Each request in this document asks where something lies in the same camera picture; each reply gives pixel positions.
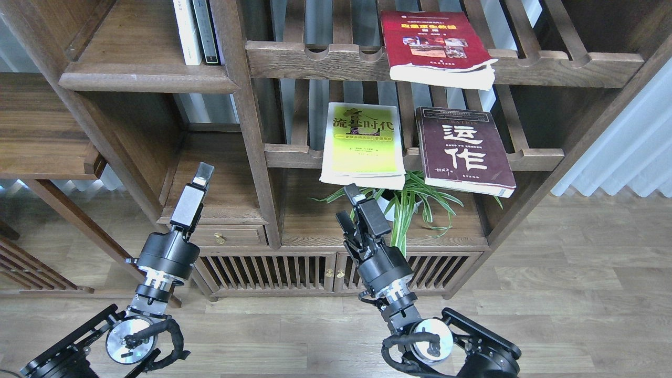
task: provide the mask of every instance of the wooden cabinet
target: wooden cabinet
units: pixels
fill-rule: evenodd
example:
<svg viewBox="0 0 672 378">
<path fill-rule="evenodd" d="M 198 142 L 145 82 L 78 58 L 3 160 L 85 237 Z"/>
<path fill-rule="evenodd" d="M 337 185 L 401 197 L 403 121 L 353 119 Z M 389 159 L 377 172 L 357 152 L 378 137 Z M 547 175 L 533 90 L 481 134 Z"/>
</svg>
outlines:
<svg viewBox="0 0 672 378">
<path fill-rule="evenodd" d="M 329 81 L 331 101 L 342 101 L 345 82 L 355 81 L 364 102 L 375 104 L 377 81 L 389 76 L 384 47 L 353 42 L 350 2 L 332 3 L 332 43 L 316 45 L 304 41 L 304 1 L 288 0 L 276 34 L 270 1 L 212 0 L 223 66 L 183 64 L 169 0 L 14 0 L 0 3 L 0 13 L 151 221 L 167 222 L 199 161 L 215 166 L 194 235 L 204 246 L 198 281 L 208 296 L 344 295 L 361 289 L 334 218 L 348 205 L 308 199 L 337 189 L 318 181 L 322 153 L 308 145 L 309 81 Z M 669 1 L 540 0 L 532 27 L 521 0 L 501 0 L 516 50 L 495 48 L 481 3 L 461 1 L 499 59 L 491 112 L 518 189 L 503 209 L 487 196 L 459 194 L 465 206 L 439 238 L 414 221 L 411 288 L 448 297 L 672 55 Z M 395 1 L 375 4 L 394 9 Z M 278 79 L 295 79 L 291 135 Z M 392 85 L 405 165 L 418 169 L 419 87 Z M 422 90 L 433 105 L 447 105 L 445 88 Z M 190 92 L 232 93 L 240 123 L 184 122 L 172 93 Z M 462 95 L 469 108 L 482 108 L 478 92 Z"/>
</svg>

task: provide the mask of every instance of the brass handle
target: brass handle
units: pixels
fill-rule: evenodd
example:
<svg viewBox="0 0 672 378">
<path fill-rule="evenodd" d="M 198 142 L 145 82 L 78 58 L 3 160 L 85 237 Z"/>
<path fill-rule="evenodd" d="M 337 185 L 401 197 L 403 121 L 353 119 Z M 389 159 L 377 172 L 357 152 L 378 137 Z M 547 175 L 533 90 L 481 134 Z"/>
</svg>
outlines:
<svg viewBox="0 0 672 378">
<path fill-rule="evenodd" d="M 214 234 L 214 240 L 217 242 L 217 244 L 224 244 L 226 243 L 226 238 L 222 236 L 221 233 L 217 232 Z"/>
</svg>

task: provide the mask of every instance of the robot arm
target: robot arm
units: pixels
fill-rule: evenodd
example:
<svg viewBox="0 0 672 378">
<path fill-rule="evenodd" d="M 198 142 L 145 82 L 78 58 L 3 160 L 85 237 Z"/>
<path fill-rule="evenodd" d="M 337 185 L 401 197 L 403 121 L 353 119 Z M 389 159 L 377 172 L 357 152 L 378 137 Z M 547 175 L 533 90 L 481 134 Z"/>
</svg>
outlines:
<svg viewBox="0 0 672 378">
<path fill-rule="evenodd" d="M 353 206 L 354 222 L 344 211 L 336 217 L 343 229 L 343 245 L 366 287 L 360 300 L 378 308 L 392 334 L 381 350 L 388 365 L 418 377 L 449 377 L 431 366 L 448 358 L 455 344 L 466 351 L 457 377 L 517 377 L 521 352 L 516 345 L 450 308 L 442 311 L 441 318 L 420 316 L 414 305 L 417 296 L 407 286 L 413 271 L 398 248 L 385 244 L 383 236 L 391 228 L 376 201 L 367 199 L 354 184 L 346 186 L 345 193 Z M 453 335 L 450 326 L 466 334 Z M 390 356 L 394 345 L 402 353 L 401 362 Z"/>
<path fill-rule="evenodd" d="M 213 171 L 211 165 L 199 165 L 196 176 L 177 202 L 170 220 L 171 230 L 150 234 L 140 258 L 126 261 L 146 272 L 126 310 L 117 312 L 117 306 L 110 305 L 28 363 L 21 369 L 22 374 L 29 378 L 97 377 L 86 356 L 89 346 L 104 334 L 112 360 L 123 365 L 137 364 L 126 378 L 162 369 L 189 356 L 179 325 L 165 310 L 174 287 L 189 279 L 200 253 L 189 238 L 200 219 Z M 156 361 L 161 353 L 156 348 L 158 335 L 165 331 L 171 334 L 173 351 Z"/>
</svg>

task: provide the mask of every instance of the wooden slatted door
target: wooden slatted door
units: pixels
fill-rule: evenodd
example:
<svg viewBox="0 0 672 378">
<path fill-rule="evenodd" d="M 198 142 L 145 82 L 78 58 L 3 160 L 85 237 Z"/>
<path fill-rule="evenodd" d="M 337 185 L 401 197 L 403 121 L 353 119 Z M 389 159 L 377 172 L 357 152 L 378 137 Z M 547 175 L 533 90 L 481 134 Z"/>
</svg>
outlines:
<svg viewBox="0 0 672 378">
<path fill-rule="evenodd" d="M 445 295 L 452 293 L 467 270 L 482 252 L 409 252 L 407 259 L 415 275 L 409 289 L 416 293 Z M 337 293 L 361 293 L 365 288 L 350 256 L 338 255 L 336 262 Z"/>
<path fill-rule="evenodd" d="M 196 269 L 211 297 L 292 296 L 332 293 L 335 265 L 334 252 L 210 256 L 202 252 Z"/>
</svg>

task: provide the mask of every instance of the maroon book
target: maroon book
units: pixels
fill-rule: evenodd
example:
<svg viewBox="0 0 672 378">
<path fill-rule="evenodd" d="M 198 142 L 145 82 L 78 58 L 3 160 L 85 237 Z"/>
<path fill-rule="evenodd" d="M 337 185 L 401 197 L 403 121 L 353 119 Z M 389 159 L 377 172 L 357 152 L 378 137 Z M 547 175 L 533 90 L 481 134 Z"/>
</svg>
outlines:
<svg viewBox="0 0 672 378">
<path fill-rule="evenodd" d="M 515 180 L 492 114 L 418 108 L 416 118 L 426 184 L 511 196 Z"/>
<path fill-rule="evenodd" d="M 487 90 L 496 62 L 461 12 L 383 11 L 392 80 Z"/>
</svg>

